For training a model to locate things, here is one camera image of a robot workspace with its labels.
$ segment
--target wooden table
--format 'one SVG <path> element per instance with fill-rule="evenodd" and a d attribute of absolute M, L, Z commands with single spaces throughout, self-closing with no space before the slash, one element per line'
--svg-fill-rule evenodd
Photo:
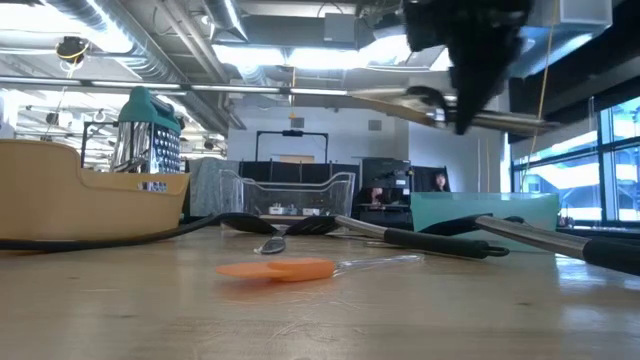
<path fill-rule="evenodd" d="M 264 236 L 0 257 L 2 359 L 638 359 L 640 278 L 551 254 L 242 281 Z M 283 256 L 403 253 L 291 238 Z"/>

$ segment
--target ceiling duct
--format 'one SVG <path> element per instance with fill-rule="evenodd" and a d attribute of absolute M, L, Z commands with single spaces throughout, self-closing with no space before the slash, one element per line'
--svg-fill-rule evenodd
<path fill-rule="evenodd" d="M 202 0 L 202 3 L 216 29 L 224 30 L 242 41 L 249 41 L 234 0 Z"/>
<path fill-rule="evenodd" d="M 247 85 L 269 86 L 262 66 L 237 66 L 238 72 Z"/>
<path fill-rule="evenodd" d="M 187 77 L 160 49 L 144 28 L 129 14 L 119 1 L 112 0 L 47 0 L 49 5 L 71 19 L 82 22 L 96 32 L 90 38 L 102 50 L 129 49 L 129 55 L 144 58 L 118 59 L 122 65 L 136 73 L 142 80 L 159 83 L 188 83 Z M 223 109 L 212 108 L 200 96 L 188 92 L 175 98 L 207 130 L 226 133 L 228 124 Z"/>

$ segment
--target white wall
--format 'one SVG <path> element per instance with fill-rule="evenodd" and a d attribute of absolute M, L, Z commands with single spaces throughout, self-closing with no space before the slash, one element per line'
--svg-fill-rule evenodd
<path fill-rule="evenodd" d="M 433 80 L 440 87 L 448 81 Z M 508 89 L 494 97 L 486 108 L 509 111 Z M 501 183 L 509 179 L 508 166 L 501 166 L 505 162 L 504 141 L 504 133 L 495 130 L 471 128 L 465 135 L 458 136 L 410 123 L 409 160 L 418 166 L 446 166 L 452 191 L 500 192 Z"/>
<path fill-rule="evenodd" d="M 236 114 L 247 126 L 247 130 L 229 130 L 229 160 L 255 159 L 256 131 L 282 131 L 290 129 L 289 108 L 236 109 Z M 340 164 L 359 164 L 363 157 L 408 156 L 406 150 L 396 142 L 396 120 L 373 110 L 296 108 L 295 115 L 305 118 L 305 132 L 329 134 L 330 161 Z M 382 120 L 382 131 L 369 131 L 369 120 Z M 258 160 L 278 160 L 280 155 L 313 156 L 316 163 L 324 162 L 324 138 L 304 136 L 302 138 L 263 134 L 260 136 Z"/>

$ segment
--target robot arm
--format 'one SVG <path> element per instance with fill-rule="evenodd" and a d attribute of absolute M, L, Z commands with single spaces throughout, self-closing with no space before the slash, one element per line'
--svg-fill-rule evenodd
<path fill-rule="evenodd" d="M 411 51 L 449 49 L 457 134 L 502 91 L 508 67 L 521 53 L 520 28 L 532 7 L 533 0 L 402 0 Z"/>

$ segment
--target window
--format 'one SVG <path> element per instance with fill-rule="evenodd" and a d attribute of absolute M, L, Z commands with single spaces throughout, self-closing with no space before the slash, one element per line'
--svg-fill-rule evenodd
<path fill-rule="evenodd" d="M 520 170 L 515 180 L 522 192 L 556 193 L 561 213 L 576 220 L 602 220 L 598 157 L 584 156 Z"/>
<path fill-rule="evenodd" d="M 640 97 L 590 113 L 599 129 L 514 161 L 514 190 L 558 194 L 578 225 L 640 227 Z"/>
<path fill-rule="evenodd" d="M 598 132 L 596 130 L 590 131 L 584 135 L 577 136 L 573 139 L 563 141 L 555 144 L 548 149 L 538 151 L 531 154 L 531 162 L 544 160 L 550 157 L 570 154 L 578 150 L 592 149 L 598 145 Z M 526 164 L 528 156 L 520 158 L 515 161 L 516 165 Z"/>
<path fill-rule="evenodd" d="M 607 196 L 608 218 L 617 221 L 640 221 L 640 187 L 638 186 L 638 147 L 608 152 L 603 157 L 605 173 L 611 174 Z"/>
<path fill-rule="evenodd" d="M 605 144 L 640 136 L 640 97 L 600 112 Z"/>

